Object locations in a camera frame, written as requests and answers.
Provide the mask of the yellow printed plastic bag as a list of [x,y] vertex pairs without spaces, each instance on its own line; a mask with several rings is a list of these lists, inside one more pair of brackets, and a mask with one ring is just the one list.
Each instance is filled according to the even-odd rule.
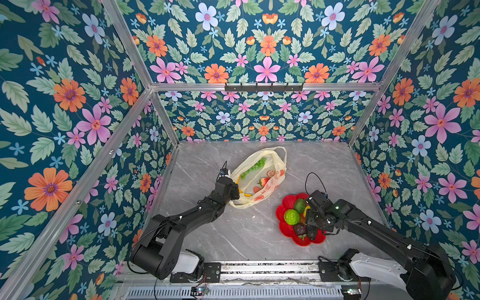
[[239,199],[230,201],[237,209],[246,209],[268,199],[286,178],[285,147],[261,149],[243,161],[232,173],[238,185]]

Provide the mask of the dark brown fake fruit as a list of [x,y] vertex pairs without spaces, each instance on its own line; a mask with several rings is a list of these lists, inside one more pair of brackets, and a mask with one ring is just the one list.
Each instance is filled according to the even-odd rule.
[[307,235],[308,229],[305,224],[299,222],[293,226],[294,233],[297,237],[303,238]]

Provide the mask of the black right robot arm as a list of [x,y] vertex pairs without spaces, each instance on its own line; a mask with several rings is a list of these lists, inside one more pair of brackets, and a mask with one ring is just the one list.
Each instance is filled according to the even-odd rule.
[[445,300],[457,281],[446,251],[437,242],[424,244],[403,236],[377,222],[354,204],[339,199],[332,202],[321,191],[306,200],[307,225],[325,235],[348,231],[388,255],[381,259],[347,250],[336,262],[340,279],[354,276],[371,278],[406,291],[414,300]]

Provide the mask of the green fake lime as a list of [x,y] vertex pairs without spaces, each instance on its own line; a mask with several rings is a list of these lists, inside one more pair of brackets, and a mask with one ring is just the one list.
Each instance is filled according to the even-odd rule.
[[305,212],[307,207],[307,202],[305,199],[297,199],[294,203],[293,209],[299,214],[302,215]]

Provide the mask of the dark avocado fake fruit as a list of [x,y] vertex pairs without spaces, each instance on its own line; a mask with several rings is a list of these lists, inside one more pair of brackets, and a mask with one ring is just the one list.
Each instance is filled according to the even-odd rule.
[[317,238],[317,235],[318,235],[317,227],[314,227],[314,226],[307,227],[306,236],[310,241],[314,241]]

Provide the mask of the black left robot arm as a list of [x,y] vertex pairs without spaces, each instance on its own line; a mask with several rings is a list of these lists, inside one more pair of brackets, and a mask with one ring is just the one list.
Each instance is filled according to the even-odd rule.
[[195,252],[188,251],[187,254],[195,257],[196,264],[180,268],[185,237],[216,221],[229,202],[239,198],[238,185],[231,178],[217,178],[214,190],[194,208],[174,216],[157,214],[152,217],[132,247],[128,261],[159,280],[173,273],[194,273],[202,261],[202,256]]

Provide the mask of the light green fake fruit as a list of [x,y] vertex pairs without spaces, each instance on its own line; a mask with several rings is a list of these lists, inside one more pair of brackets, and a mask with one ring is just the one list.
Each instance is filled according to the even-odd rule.
[[283,218],[286,224],[290,226],[297,225],[301,221],[300,214],[295,209],[287,210]]

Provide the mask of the red flower-shaped plate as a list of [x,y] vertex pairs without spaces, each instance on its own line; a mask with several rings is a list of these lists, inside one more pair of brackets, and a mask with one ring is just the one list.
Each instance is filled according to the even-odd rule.
[[[323,234],[321,230],[318,230],[317,238],[314,241],[310,241],[307,238],[307,236],[299,238],[295,235],[293,226],[287,225],[286,222],[284,221],[284,217],[283,217],[284,213],[287,210],[293,209],[295,201],[300,198],[306,200],[307,197],[308,195],[306,193],[287,195],[283,198],[281,204],[276,209],[276,217],[277,217],[277,220],[279,221],[279,230],[284,236],[286,236],[287,238],[291,238],[295,244],[301,247],[306,247],[306,246],[309,246],[310,244],[320,245],[326,240],[326,236]],[[303,214],[300,214],[300,218],[301,218],[300,223],[303,223],[306,225],[306,220]]]

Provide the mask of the yellow fake lemon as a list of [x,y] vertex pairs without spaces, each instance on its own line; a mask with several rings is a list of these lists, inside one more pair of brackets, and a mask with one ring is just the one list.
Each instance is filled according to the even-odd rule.
[[306,206],[304,212],[303,212],[303,216],[306,218],[306,215],[307,215],[307,212],[311,209],[310,206]]

